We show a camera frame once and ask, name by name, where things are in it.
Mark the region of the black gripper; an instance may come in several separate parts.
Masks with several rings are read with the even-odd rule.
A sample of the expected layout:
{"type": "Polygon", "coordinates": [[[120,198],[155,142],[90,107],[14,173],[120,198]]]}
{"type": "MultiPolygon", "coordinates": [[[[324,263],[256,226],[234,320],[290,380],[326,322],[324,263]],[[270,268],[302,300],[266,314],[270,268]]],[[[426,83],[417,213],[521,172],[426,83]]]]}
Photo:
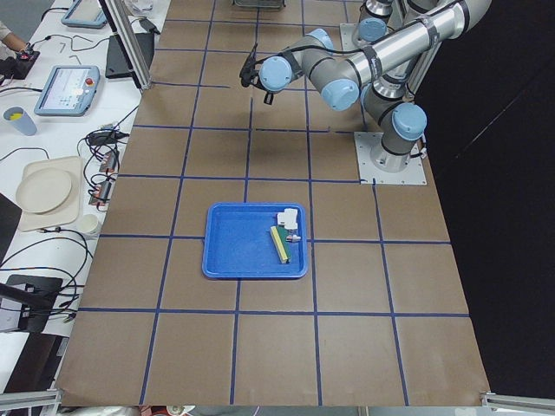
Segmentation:
{"type": "Polygon", "coordinates": [[[260,88],[260,82],[258,80],[258,70],[256,69],[256,66],[258,65],[258,61],[256,57],[257,46],[258,44],[255,42],[251,49],[251,52],[245,59],[245,63],[240,69],[239,79],[240,79],[240,84],[243,88],[248,88],[248,87],[260,88]]]}

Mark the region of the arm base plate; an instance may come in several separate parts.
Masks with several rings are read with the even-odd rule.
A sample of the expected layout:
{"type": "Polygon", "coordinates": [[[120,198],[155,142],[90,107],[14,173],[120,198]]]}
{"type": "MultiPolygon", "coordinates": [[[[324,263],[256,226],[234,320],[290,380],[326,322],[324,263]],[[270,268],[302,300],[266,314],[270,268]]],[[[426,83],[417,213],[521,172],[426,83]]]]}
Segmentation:
{"type": "Polygon", "coordinates": [[[383,133],[354,132],[359,181],[368,185],[426,185],[422,157],[413,143],[398,156],[382,146],[383,133]]]}
{"type": "Polygon", "coordinates": [[[361,37],[360,23],[341,23],[339,25],[341,44],[343,51],[356,51],[369,44],[369,41],[361,37]]]}

